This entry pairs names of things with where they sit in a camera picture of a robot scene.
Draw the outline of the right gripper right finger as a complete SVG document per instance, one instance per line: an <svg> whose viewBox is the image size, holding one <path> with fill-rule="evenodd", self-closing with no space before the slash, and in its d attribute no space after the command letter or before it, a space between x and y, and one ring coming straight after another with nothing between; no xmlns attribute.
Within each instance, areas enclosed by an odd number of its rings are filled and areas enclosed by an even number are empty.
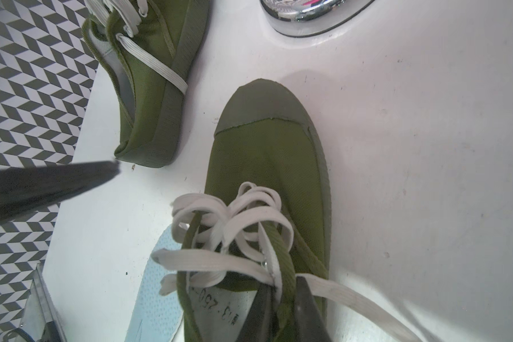
<svg viewBox="0 0 513 342"><path fill-rule="evenodd" d="M301 276L296 278L294 322L296 342L331 342L309 284Z"/></svg>

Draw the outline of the olive green shoe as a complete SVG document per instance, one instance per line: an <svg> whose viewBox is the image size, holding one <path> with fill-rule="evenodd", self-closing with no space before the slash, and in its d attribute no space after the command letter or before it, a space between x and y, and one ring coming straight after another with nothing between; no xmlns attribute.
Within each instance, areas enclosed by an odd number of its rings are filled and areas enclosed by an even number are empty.
<svg viewBox="0 0 513 342"><path fill-rule="evenodd" d="M83 38L118 99L115 157L147 168L171 164L209 1L86 1L85 6Z"/></svg>
<svg viewBox="0 0 513 342"><path fill-rule="evenodd" d="M205 190L172 204L178 250L152 260L169 272L186 341L236 341L262 284L272 287L270 341L295 341L296 278L306 279L326 326L336 302L397 341L418 337L372 300L329 279L331 194L326 159L306 109L282 84L239 87L217 124Z"/></svg>

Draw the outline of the grey-blue insole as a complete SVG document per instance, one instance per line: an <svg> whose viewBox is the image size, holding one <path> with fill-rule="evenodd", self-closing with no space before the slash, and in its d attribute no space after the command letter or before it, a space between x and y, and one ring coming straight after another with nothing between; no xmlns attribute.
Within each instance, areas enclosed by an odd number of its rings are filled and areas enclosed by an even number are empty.
<svg viewBox="0 0 513 342"><path fill-rule="evenodd" d="M147 262L125 342L172 341L182 323L182 309L176 293L159 295L161 280L169 274L162 266Z"/></svg>

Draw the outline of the clear glass holder stand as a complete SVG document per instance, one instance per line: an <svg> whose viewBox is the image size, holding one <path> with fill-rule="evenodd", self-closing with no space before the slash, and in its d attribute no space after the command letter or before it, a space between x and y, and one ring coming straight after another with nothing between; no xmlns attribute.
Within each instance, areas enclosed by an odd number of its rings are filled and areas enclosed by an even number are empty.
<svg viewBox="0 0 513 342"><path fill-rule="evenodd" d="M330 31L357 16L373 0L301 0L259 2L272 28L294 38L305 38Z"/></svg>

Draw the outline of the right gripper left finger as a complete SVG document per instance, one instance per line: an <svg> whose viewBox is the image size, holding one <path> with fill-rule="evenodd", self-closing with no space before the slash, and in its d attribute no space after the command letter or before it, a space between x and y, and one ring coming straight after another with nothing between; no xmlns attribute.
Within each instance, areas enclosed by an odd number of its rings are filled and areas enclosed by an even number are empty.
<svg viewBox="0 0 513 342"><path fill-rule="evenodd" d="M267 342L272 337L274 296L271 286L262 284L236 342Z"/></svg>

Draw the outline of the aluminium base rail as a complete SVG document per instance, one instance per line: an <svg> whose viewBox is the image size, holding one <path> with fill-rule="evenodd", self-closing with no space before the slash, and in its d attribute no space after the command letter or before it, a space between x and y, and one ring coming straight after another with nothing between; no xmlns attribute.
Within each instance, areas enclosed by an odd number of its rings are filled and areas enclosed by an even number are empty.
<svg viewBox="0 0 513 342"><path fill-rule="evenodd" d="M33 273L30 293L20 327L4 335L3 341L67 342L43 277L44 263L38 263Z"/></svg>

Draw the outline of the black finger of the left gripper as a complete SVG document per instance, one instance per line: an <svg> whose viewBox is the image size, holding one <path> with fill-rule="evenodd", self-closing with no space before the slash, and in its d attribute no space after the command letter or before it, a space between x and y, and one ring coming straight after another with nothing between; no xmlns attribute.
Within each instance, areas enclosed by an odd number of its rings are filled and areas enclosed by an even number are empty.
<svg viewBox="0 0 513 342"><path fill-rule="evenodd" d="M117 161L0 170L0 225L88 192L119 173Z"/></svg>

